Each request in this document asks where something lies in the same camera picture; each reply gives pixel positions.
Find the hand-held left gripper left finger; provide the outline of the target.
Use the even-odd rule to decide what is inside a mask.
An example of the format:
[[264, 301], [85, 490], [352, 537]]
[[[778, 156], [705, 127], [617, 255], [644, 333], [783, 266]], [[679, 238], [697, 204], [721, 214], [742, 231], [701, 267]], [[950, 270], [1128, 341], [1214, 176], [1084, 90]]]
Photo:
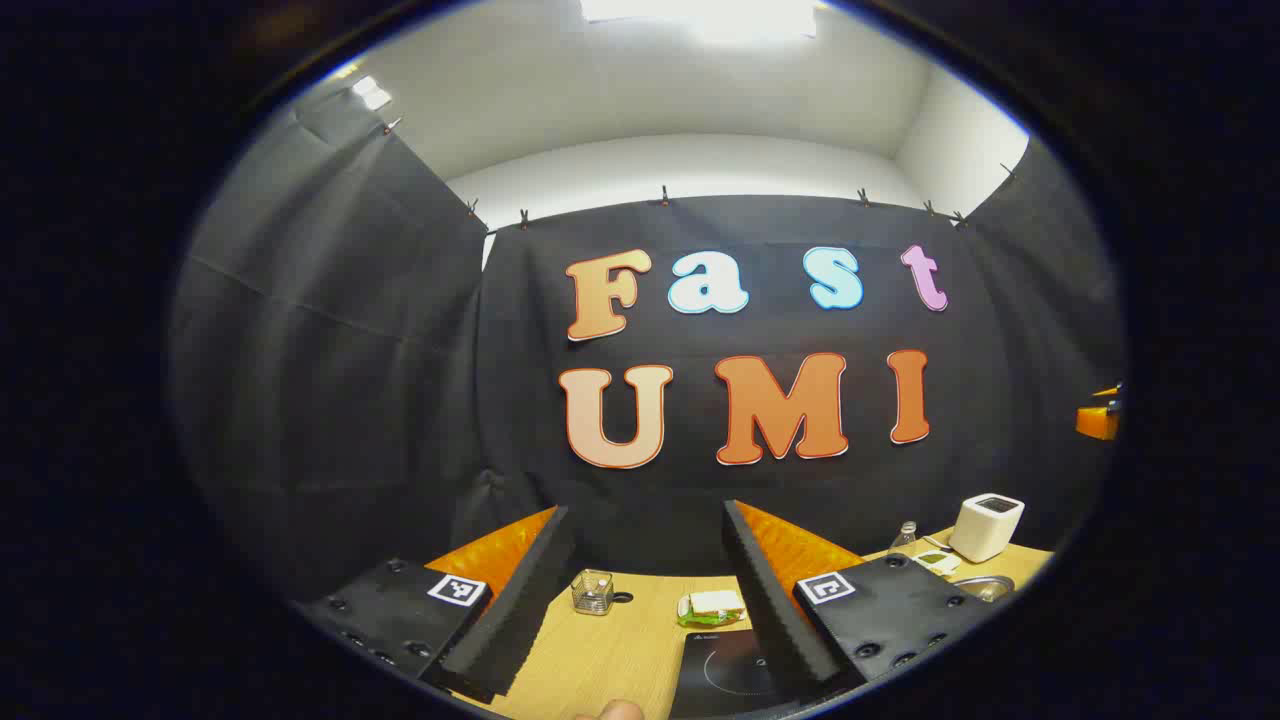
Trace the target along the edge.
[[489, 703], [509, 693], [575, 551], [571, 511], [553, 506], [430, 562], [384, 560], [297, 609], [411, 682]]

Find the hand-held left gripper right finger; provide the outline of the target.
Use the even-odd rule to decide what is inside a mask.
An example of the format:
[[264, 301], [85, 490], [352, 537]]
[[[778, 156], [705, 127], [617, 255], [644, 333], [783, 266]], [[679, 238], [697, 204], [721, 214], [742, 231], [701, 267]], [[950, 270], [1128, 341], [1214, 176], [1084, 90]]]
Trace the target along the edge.
[[1001, 607], [904, 553], [854, 556], [737, 500], [722, 506], [722, 532], [748, 616], [788, 694], [877, 683]]

